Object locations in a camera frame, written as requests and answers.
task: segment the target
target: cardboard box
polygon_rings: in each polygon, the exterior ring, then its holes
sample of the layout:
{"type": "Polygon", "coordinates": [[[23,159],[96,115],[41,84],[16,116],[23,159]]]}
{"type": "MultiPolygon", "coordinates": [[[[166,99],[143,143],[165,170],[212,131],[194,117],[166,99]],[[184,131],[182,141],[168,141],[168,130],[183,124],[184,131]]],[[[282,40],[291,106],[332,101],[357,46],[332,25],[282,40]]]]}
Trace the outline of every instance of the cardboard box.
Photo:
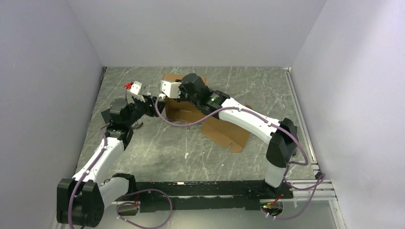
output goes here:
{"type": "MultiPolygon", "coordinates": [[[[184,75],[165,73],[163,80],[174,82],[183,77],[184,75]]],[[[201,78],[207,85],[206,78],[201,78]]],[[[166,102],[165,111],[168,119],[195,122],[205,117],[189,102],[178,103],[174,99],[167,99],[166,102]]],[[[250,135],[250,132],[235,124],[213,117],[204,121],[201,133],[222,147],[228,148],[231,145],[230,151],[233,153],[240,152],[245,147],[250,135]]]]}

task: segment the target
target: open cardboard box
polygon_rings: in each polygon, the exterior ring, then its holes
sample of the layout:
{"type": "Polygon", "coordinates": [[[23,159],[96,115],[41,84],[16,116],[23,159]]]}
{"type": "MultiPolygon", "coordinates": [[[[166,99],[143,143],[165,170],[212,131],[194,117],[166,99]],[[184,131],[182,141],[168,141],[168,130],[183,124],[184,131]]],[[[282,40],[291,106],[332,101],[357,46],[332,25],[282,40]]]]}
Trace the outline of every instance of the open cardboard box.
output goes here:
{"type": "MultiPolygon", "coordinates": [[[[165,73],[163,80],[174,82],[183,77],[184,75],[165,73]]],[[[207,85],[206,78],[201,78],[207,85]]],[[[185,122],[195,122],[205,117],[193,104],[178,103],[174,99],[167,99],[165,112],[168,119],[185,122]]],[[[231,145],[230,150],[233,153],[240,152],[245,147],[250,135],[250,132],[235,124],[213,117],[204,121],[201,133],[222,147],[228,148],[231,145]]]]}

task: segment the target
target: gray marble tabletop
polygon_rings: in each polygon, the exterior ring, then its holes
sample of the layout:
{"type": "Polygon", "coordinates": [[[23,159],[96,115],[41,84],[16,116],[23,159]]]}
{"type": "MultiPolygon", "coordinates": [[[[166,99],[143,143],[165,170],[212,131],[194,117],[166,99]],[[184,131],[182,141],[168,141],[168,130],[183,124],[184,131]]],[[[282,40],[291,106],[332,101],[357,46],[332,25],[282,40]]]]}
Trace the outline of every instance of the gray marble tabletop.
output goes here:
{"type": "MultiPolygon", "coordinates": [[[[107,68],[78,161],[79,170],[90,159],[102,137],[101,111],[112,100],[124,97],[124,84],[139,81],[143,92],[158,95],[164,73],[197,73],[210,88],[226,92],[242,104],[279,120],[291,119],[299,126],[288,82],[278,67],[135,67],[107,68]]],[[[231,153],[200,133],[201,125],[170,126],[159,118],[143,117],[126,151],[107,173],[130,173],[137,181],[207,181],[263,179],[267,170],[267,145],[250,135],[245,148],[231,153]]],[[[298,127],[298,139],[306,142],[298,127]]],[[[293,160],[303,161],[300,153],[293,160]]],[[[289,179],[314,179],[311,166],[292,166],[289,179]]]]}

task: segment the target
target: floor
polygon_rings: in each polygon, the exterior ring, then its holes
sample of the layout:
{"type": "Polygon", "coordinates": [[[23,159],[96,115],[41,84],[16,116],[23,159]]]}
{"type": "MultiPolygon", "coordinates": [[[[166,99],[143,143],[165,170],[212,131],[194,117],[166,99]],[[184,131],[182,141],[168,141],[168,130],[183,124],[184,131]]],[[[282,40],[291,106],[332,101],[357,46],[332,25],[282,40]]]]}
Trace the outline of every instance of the floor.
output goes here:
{"type": "MultiPolygon", "coordinates": [[[[242,104],[279,120],[291,119],[299,126],[291,91],[283,69],[278,67],[136,67],[107,68],[93,110],[78,169],[90,159],[101,142],[98,129],[104,125],[100,112],[112,100],[124,96],[124,84],[141,82],[144,92],[158,95],[164,73],[197,73],[210,88],[226,92],[242,104]]],[[[144,126],[135,131],[126,151],[114,163],[106,178],[130,173],[137,181],[206,181],[263,179],[267,170],[267,146],[250,135],[246,147],[231,153],[200,133],[201,125],[169,126],[159,118],[143,117],[144,126]]],[[[307,142],[298,127],[298,139],[307,142]]],[[[303,161],[300,153],[293,160],[303,161]]],[[[312,167],[294,165],[288,179],[314,179],[312,167]]]]}

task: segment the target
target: wall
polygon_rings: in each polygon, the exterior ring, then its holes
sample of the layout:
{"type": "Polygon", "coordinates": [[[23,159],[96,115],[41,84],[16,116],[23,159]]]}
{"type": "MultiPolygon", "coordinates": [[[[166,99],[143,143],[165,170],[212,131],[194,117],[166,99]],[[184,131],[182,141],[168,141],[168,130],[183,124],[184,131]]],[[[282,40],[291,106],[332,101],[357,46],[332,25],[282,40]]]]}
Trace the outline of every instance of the wall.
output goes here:
{"type": "Polygon", "coordinates": [[[69,0],[104,66],[291,66],[326,0],[69,0]]]}
{"type": "Polygon", "coordinates": [[[328,0],[293,83],[348,228],[405,224],[405,2],[328,0]]]}
{"type": "Polygon", "coordinates": [[[0,3],[0,228],[49,228],[102,66],[65,0],[0,3]]]}

